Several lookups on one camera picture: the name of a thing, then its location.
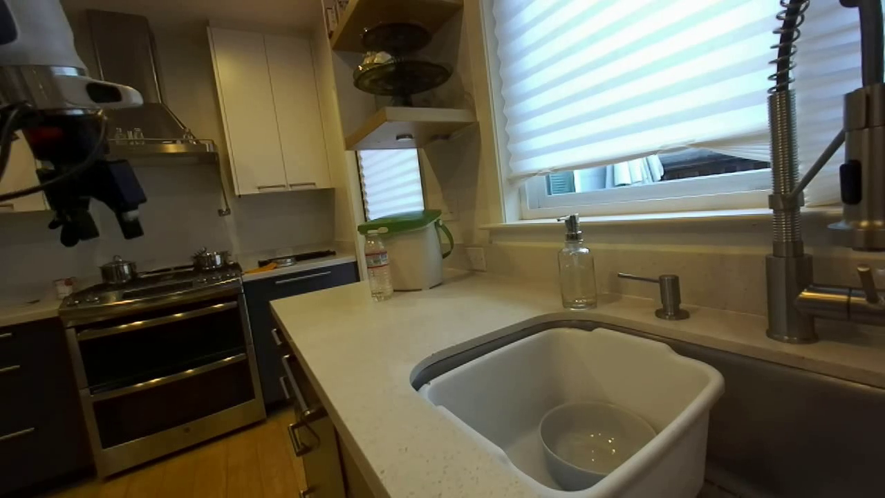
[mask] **pull-down sprayer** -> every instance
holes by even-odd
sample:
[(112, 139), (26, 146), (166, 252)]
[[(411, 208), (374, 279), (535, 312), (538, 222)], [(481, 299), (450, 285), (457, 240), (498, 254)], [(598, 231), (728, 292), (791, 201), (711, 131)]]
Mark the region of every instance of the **pull-down sprayer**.
[(885, 252), (885, 89), (881, 89), (881, 5), (880, 0), (840, 0), (860, 12), (860, 65), (862, 86), (846, 95), (842, 131), (834, 133), (820, 157), (795, 182), (794, 143), (794, 45), (806, 12), (806, 0), (781, 0), (776, 27), (773, 86), (769, 95), (772, 121), (772, 212), (773, 243), (766, 259), (769, 285), (769, 337), (788, 342), (816, 339), (812, 316), (842, 320), (885, 324), (880, 290), (866, 267), (858, 267), (862, 290), (812, 285), (811, 258), (799, 234), (799, 208), (805, 184), (820, 166), (846, 143), (840, 166), (842, 222), (837, 229), (851, 231), (851, 247), (860, 252)]

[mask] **window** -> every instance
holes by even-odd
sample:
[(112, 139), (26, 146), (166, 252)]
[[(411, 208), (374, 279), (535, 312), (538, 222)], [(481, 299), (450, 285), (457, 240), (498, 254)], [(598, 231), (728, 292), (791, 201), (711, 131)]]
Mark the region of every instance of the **window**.
[[(772, 0), (492, 0), (498, 133), (523, 218), (766, 208)], [(806, 166), (860, 86), (858, 9), (812, 3), (795, 54)], [(834, 201), (831, 166), (811, 197)]]
[(364, 218), (423, 211), (418, 148), (358, 148)]

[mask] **white dish basin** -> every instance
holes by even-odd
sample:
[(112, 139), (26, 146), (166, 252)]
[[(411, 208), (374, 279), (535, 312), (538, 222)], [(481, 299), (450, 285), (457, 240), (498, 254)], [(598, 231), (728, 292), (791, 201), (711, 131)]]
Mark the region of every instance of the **white dish basin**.
[[(664, 342), (614, 330), (551, 327), (501, 339), (481, 357), (443, 350), (418, 377), (425, 402), (538, 494), (689, 498), (703, 486), (708, 411), (722, 377)], [(593, 486), (564, 492), (544, 468), (538, 439), (538, 418), (564, 402), (625, 407), (653, 424), (654, 436)]]

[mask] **soap dispenser pump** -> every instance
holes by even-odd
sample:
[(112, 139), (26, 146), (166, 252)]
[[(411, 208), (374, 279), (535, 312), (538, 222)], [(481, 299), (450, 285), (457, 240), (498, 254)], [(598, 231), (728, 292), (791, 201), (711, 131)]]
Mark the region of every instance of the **soap dispenser pump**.
[(593, 254), (581, 237), (577, 215), (564, 218), (559, 290), (567, 309), (588, 309), (598, 303)]

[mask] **wooden shelf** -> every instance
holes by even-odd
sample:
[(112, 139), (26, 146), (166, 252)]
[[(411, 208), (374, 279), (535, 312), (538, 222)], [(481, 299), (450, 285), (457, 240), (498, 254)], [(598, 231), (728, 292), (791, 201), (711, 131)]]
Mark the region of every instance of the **wooden shelf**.
[(462, 0), (351, 0), (332, 36), (332, 50), (358, 53), (364, 27), (385, 23), (414, 23), (433, 34), (459, 9)]
[(443, 140), (472, 125), (466, 108), (382, 108), (369, 114), (349, 139), (349, 148), (411, 148)]

